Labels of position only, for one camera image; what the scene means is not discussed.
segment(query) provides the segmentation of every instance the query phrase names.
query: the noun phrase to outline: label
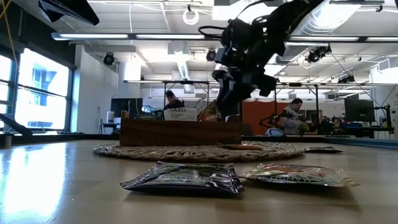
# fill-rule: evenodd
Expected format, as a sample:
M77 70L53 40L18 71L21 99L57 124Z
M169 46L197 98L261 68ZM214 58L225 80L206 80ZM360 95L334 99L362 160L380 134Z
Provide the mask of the label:
M196 109L172 108L164 111L166 121L198 121Z

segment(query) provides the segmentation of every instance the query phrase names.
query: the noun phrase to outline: window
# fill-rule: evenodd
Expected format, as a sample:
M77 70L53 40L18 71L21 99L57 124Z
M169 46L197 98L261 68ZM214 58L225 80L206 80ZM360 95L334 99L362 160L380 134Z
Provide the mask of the window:
M18 84L66 96L69 68L29 49L21 54Z
M8 100L8 83L2 81L10 80L11 60L0 55L0 100ZM6 113L7 106L0 104L0 113ZM0 128L4 127L4 123L0 121Z
M27 128L64 129L70 71L38 53L21 54L16 114Z
M0 55L0 80L9 81L11 60Z

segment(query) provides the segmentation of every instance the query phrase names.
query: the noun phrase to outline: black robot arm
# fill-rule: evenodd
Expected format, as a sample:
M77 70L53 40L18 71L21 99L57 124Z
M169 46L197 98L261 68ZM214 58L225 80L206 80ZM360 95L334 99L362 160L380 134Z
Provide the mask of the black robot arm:
M260 0L248 5L264 4ZM228 72L216 70L213 78L220 84L217 107L227 108L251 97L256 88L268 96L276 87L276 79L264 74L264 66L274 54L283 55L284 41L301 20L324 0L293 0L280 5L271 14L261 16L251 24L240 19L228 21L228 26L199 28L199 33L220 40L215 62L228 67ZM203 29L223 29L221 35L207 34Z

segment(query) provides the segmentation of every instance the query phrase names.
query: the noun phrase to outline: wooden box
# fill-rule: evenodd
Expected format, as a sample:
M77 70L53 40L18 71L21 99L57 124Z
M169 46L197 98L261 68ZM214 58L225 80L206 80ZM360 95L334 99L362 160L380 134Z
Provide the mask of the wooden box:
M226 122L123 119L121 146L204 146L241 143L241 125Z

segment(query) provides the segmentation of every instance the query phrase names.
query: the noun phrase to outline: yellow cable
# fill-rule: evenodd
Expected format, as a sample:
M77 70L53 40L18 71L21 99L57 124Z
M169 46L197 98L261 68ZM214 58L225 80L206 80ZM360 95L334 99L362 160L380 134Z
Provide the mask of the yellow cable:
M0 15L0 19L1 19L1 17L4 15L4 19L6 20L8 38L9 38L9 40L10 40L10 45L11 45L12 54L13 54L13 56L14 56L15 64L17 65L17 70L19 70L18 59L17 59L17 55L16 55L16 53L15 53L14 42L12 41L12 37L11 37L10 24L8 23L8 18L7 18L7 13L6 13L7 7L10 5L10 3L12 2L12 0L10 0L10 1L7 3L7 6L4 5L4 0L1 0L1 1L2 1L3 11L2 11L2 14Z
M4 0L2 0L2 6L3 6L4 9L2 10L2 12L0 14L0 19L3 17L3 15L5 15L5 13L6 13L7 9L8 9L8 6L10 6L12 1L13 0L10 0L9 2L7 2L6 7L4 7Z

